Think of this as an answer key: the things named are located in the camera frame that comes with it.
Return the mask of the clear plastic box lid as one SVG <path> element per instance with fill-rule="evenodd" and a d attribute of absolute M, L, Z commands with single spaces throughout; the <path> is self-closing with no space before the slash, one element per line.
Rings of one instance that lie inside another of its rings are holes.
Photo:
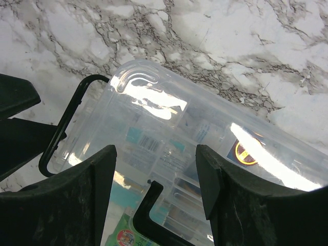
<path fill-rule="evenodd" d="M 258 163 L 241 165 L 238 140 Z M 194 245 L 213 245 L 200 193 L 196 147 L 207 145 L 234 165 L 270 182 L 306 192 L 327 186 L 327 156 L 268 122 L 148 60 L 119 67 L 98 101 L 90 100 L 52 158 L 68 169 L 107 145 L 117 152 L 113 182 L 140 191 L 163 186 L 151 218 Z M 123 213 L 109 202 L 108 239 Z"/>

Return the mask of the green small packet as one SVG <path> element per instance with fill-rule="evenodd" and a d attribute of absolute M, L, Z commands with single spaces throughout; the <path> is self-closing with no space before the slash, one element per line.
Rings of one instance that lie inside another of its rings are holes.
<path fill-rule="evenodd" d="M 130 216 L 123 213 L 114 232 L 109 235 L 105 246 L 152 246 L 153 241 L 141 236 L 129 226 Z"/>

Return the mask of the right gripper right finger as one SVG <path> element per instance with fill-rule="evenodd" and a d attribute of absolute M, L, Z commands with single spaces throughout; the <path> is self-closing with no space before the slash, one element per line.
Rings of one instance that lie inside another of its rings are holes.
<path fill-rule="evenodd" d="M 275 184 L 206 145 L 196 148 L 196 168 L 215 245 L 327 245 L 327 188 Z"/>

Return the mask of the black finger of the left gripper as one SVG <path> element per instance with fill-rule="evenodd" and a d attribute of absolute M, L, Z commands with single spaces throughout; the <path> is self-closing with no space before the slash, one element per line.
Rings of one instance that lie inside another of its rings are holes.
<path fill-rule="evenodd" d="M 13 116 L 40 103 L 31 82 L 1 74 L 1 180 L 46 150 L 57 126 Z"/>

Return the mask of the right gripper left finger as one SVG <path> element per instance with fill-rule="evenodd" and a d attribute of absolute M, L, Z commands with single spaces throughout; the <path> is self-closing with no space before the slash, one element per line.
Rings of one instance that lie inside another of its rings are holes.
<path fill-rule="evenodd" d="M 1 245 L 100 245 L 117 152 L 83 162 L 17 192 L 1 193 Z"/>

